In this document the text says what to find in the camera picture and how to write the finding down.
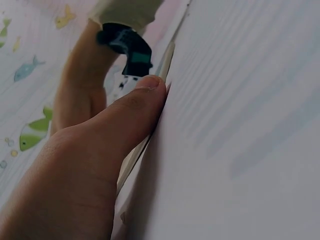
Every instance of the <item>hand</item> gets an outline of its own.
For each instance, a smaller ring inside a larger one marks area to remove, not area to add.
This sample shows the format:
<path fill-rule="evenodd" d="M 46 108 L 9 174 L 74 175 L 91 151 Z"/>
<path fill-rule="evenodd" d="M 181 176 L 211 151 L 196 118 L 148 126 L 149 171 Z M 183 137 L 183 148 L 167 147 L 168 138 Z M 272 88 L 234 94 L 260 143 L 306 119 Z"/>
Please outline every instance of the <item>hand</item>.
<path fill-rule="evenodd" d="M 104 80 L 118 54 L 96 43 L 98 31 L 99 25 L 89 20 L 64 66 L 54 100 L 51 135 L 106 108 Z"/>
<path fill-rule="evenodd" d="M 136 87 L 49 139 L 3 208 L 0 240 L 110 239 L 122 161 L 152 132 L 167 95 L 158 77 Z"/>
<path fill-rule="evenodd" d="M 103 86 L 61 82 L 54 100 L 51 135 L 91 119 L 106 106 L 107 96 Z"/>

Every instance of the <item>white wall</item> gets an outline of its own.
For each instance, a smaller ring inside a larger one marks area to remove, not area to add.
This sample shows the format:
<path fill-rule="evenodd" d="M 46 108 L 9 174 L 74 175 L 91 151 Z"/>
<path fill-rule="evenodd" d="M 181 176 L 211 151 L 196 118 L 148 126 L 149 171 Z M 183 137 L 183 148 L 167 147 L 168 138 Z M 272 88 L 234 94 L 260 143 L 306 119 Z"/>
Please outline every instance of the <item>white wall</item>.
<path fill-rule="evenodd" d="M 129 236 L 320 236 L 320 1 L 193 0 Z"/>

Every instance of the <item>wrist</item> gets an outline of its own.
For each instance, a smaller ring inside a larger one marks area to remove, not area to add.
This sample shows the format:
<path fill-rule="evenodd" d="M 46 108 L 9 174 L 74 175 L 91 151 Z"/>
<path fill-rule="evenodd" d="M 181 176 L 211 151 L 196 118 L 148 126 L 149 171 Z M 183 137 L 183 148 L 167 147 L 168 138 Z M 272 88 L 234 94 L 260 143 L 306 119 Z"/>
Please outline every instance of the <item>wrist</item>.
<path fill-rule="evenodd" d="M 106 74 L 118 58 L 118 54 L 96 40 L 101 30 L 89 21 L 65 64 L 62 79 L 80 86 L 103 87 Z"/>

